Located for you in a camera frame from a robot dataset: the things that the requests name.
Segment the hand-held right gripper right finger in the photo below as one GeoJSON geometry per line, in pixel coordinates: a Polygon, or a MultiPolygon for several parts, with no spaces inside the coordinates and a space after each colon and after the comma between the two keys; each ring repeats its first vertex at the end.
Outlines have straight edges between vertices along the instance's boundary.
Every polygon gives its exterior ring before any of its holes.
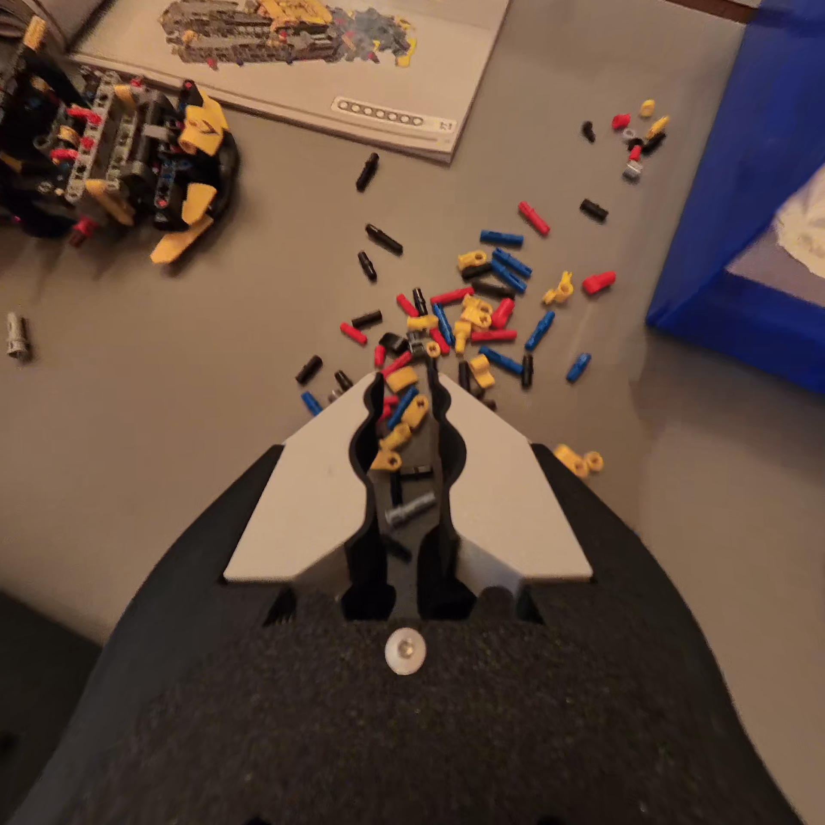
{"type": "Polygon", "coordinates": [[[534,445],[454,380],[428,374],[436,428],[437,524],[418,552],[421,617],[467,617],[499,589],[588,583],[593,567],[534,445]]]}

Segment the grey desk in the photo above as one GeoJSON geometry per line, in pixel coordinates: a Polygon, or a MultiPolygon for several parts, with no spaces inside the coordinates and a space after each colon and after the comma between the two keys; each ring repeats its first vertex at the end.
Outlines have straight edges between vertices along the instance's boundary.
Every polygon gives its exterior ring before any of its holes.
{"type": "Polygon", "coordinates": [[[823,399],[645,328],[727,76],[739,21],[668,2],[513,2],[450,166],[231,113],[235,212],[178,275],[153,232],[81,250],[2,232],[2,315],[36,360],[2,353],[2,589],[95,642],[180,532],[308,419],[294,375],[360,379],[339,324],[457,281],[481,229],[523,232],[538,290],[575,294],[529,392],[498,375],[532,440],[598,450],[591,489],[656,555],[704,630],[742,721],[807,823],[823,823],[823,399]],[[638,184],[614,115],[670,116],[638,184]]]}

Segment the small cluster of mixed pins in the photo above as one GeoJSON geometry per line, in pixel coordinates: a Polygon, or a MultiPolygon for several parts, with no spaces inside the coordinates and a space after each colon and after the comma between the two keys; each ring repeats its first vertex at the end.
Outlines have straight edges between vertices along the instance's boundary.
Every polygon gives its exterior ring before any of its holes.
{"type": "Polygon", "coordinates": [[[637,114],[620,112],[613,116],[610,132],[617,136],[626,153],[622,179],[638,184],[645,171],[645,159],[649,159],[664,143],[671,125],[670,116],[657,119],[656,103],[652,98],[644,100],[637,114]]]}

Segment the grey connector pin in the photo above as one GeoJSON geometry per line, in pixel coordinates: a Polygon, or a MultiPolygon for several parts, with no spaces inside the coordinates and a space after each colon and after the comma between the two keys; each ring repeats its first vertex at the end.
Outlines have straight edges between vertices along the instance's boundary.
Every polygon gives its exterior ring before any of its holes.
{"type": "Polygon", "coordinates": [[[432,509],[437,504],[437,496],[433,491],[428,491],[416,497],[414,500],[391,507],[385,511],[385,520],[387,525],[394,529],[404,525],[420,516],[422,513],[432,509]]]}

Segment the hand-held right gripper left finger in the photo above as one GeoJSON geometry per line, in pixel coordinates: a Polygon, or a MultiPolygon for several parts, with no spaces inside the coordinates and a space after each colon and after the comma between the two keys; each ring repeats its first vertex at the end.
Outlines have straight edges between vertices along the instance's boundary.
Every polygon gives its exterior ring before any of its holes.
{"type": "Polygon", "coordinates": [[[223,571],[228,583],[275,583],[340,601],[345,617],[388,617],[388,582],[369,470],[385,382],[368,374],[281,445],[223,571]]]}

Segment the open instruction booklet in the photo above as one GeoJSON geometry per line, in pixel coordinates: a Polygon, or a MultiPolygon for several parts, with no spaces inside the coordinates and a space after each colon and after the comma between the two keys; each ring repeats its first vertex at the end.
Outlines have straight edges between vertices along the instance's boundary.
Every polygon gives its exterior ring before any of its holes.
{"type": "Polygon", "coordinates": [[[2,2],[77,65],[449,163],[509,2],[2,2]]]}

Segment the blue plastic bin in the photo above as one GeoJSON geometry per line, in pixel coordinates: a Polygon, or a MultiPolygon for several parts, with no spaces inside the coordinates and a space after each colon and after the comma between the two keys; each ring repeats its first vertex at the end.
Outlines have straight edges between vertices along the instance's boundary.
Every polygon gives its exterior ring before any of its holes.
{"type": "Polygon", "coordinates": [[[646,325],[823,394],[823,306],[727,271],[824,160],[824,6],[748,24],[646,325]]]}

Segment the yellow black brick car model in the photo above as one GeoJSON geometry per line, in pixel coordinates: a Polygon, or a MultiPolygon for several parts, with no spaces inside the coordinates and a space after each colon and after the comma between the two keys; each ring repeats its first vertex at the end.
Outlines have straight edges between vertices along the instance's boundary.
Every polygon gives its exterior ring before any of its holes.
{"type": "Polygon", "coordinates": [[[150,258],[174,266],[223,221],[238,145],[218,101],[189,79],[176,96],[141,77],[82,68],[47,51],[48,23],[14,22],[2,67],[2,225],[76,248],[98,229],[150,223],[150,258]]]}

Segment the plain white paper bag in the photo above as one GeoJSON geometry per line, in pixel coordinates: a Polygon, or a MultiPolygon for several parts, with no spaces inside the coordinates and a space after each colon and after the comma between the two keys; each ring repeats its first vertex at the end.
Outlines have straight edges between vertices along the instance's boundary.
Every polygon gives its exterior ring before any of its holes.
{"type": "Polygon", "coordinates": [[[785,201],[773,224],[779,245],[824,278],[824,167],[785,201]]]}

